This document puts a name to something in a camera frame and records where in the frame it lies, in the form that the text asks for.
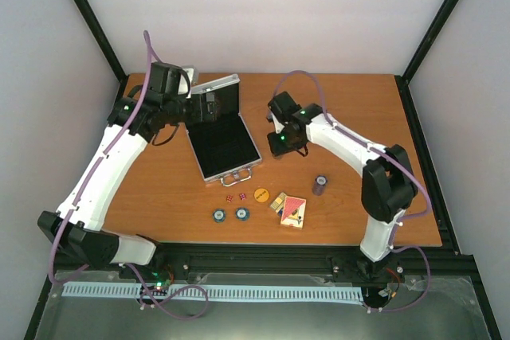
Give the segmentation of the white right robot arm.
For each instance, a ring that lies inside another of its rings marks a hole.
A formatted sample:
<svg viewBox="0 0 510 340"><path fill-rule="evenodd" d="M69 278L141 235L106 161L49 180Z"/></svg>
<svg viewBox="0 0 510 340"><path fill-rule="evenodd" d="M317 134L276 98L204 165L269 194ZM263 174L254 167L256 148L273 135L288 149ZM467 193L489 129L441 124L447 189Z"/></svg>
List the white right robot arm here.
<svg viewBox="0 0 510 340"><path fill-rule="evenodd" d="M372 143L345 127L318 104L301 107L287 93L268 103L268 121L275 131L267 134L273 157L296 152L308 155L308 144L324 148L361 177L361 202L368 218L356 261L358 273L374 277L391 259L394 234L418 194L406 150Z"/></svg>

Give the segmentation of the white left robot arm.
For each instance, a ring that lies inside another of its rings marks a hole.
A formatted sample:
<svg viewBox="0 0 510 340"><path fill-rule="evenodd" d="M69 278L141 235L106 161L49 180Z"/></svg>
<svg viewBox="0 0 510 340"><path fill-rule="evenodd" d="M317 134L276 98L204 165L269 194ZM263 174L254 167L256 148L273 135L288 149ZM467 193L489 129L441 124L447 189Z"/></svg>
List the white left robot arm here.
<svg viewBox="0 0 510 340"><path fill-rule="evenodd" d="M166 259L154 240L103 228L109 206L129 169L167 125L209 122L210 100L195 87L198 70L151 62L143 84L114 103L96 153L56 212L37 220L51 241L49 266L58 252L92 268L137 264L148 278L164 273Z"/></svg>

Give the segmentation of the aluminium poker case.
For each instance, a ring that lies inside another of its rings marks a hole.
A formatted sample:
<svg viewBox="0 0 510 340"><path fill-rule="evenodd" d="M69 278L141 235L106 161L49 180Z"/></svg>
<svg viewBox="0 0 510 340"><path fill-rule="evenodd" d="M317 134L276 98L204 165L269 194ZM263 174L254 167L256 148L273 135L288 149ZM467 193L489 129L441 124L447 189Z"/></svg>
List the aluminium poker case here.
<svg viewBox="0 0 510 340"><path fill-rule="evenodd" d="M241 116L240 78L237 74L191 89L193 94L214 92L218 119L212 123L185 122L186 135L205 182L232 187L248 181L262 161L261 152Z"/></svg>

